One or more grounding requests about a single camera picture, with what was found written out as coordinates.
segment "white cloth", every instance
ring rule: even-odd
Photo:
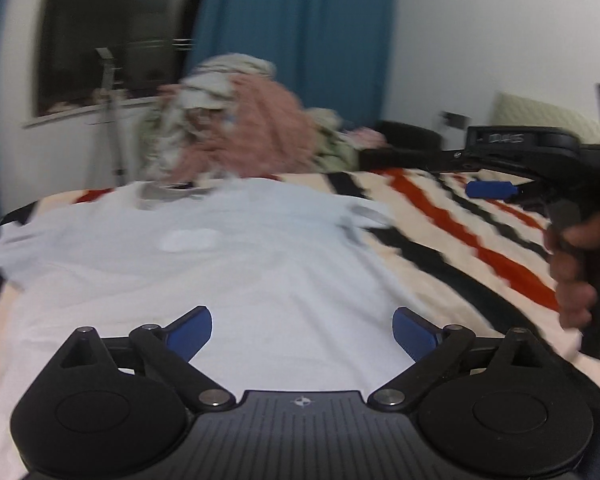
[[[237,104],[231,74],[251,74],[273,78],[273,63],[246,54],[223,54],[211,57],[195,67],[191,75],[180,80],[182,88],[160,118],[155,137],[155,155],[147,161],[142,177],[161,180],[180,160],[180,152],[192,139],[205,140],[208,132],[197,130],[187,118],[190,110],[224,112],[225,134],[234,127]]]
[[[309,108],[305,113],[321,128],[338,131],[342,127],[342,118],[336,110],[329,108]]]
[[[0,480],[24,472],[10,413],[77,326],[121,336],[204,304],[213,332],[192,364],[237,398],[246,389],[366,397],[412,364],[392,337],[392,315],[427,309],[358,232],[380,225],[385,206],[249,179],[147,211],[134,206],[138,189],[2,233],[0,267],[24,293],[1,352]]]
[[[274,78],[276,66],[264,59],[248,54],[221,54],[205,59],[194,70],[195,72],[233,72],[240,74],[261,75]]]

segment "blue gripper pad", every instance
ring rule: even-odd
[[[518,188],[510,182],[474,180],[467,183],[464,192],[469,198],[506,200],[518,194]]]
[[[211,327],[211,313],[206,306],[197,306],[164,328],[164,343],[189,362],[211,338]]]
[[[414,361],[435,350],[442,334],[437,326],[406,307],[394,312],[393,327],[395,341]]]

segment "red stripe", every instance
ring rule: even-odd
[[[455,174],[454,179],[456,179],[462,186],[466,185],[466,179],[464,178],[464,175]],[[541,231],[544,231],[544,228],[538,223],[538,221],[535,218],[526,214],[523,211],[520,211],[520,209],[516,209],[515,207],[507,205],[502,200],[487,200],[487,202],[489,202],[491,205],[496,206],[501,211],[515,216],[516,218],[518,218],[518,220],[528,225],[529,227],[533,227],[535,229],[540,229]]]
[[[107,189],[90,189],[84,193],[80,198],[76,199],[74,204],[79,204],[81,202],[93,202],[94,200],[99,199],[101,196],[106,195],[113,191],[112,187]]]
[[[469,247],[474,248],[476,256],[490,266],[498,276],[507,280],[513,290],[542,306],[558,310],[555,293],[529,269],[496,251],[484,247],[475,234],[452,218],[449,211],[432,204],[423,190],[406,178],[402,170],[389,170],[385,174],[391,177],[390,185],[392,188],[400,192],[429,217],[434,225],[445,230]]]

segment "finger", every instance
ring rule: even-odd
[[[577,259],[562,251],[554,253],[549,260],[549,274],[556,282],[573,282],[580,270]]]
[[[577,312],[591,308],[598,298],[596,289],[589,283],[563,282],[555,288],[555,299],[565,312]]]
[[[547,251],[551,251],[553,253],[560,248],[560,237],[553,226],[550,225],[544,230],[542,233],[542,238],[544,238],[544,246],[546,247]]]
[[[559,320],[560,326],[564,329],[583,328],[591,322],[591,313],[588,310],[561,312]]]
[[[583,224],[566,229],[562,236],[574,247],[600,249],[600,214]]]

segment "metal pivot screw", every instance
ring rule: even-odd
[[[396,404],[404,402],[404,399],[404,393],[392,388],[385,388],[384,390],[378,390],[374,393],[374,400],[383,406],[395,406]]]
[[[224,390],[215,388],[213,390],[205,390],[199,394],[198,400],[206,406],[222,406],[231,400],[231,395]]]

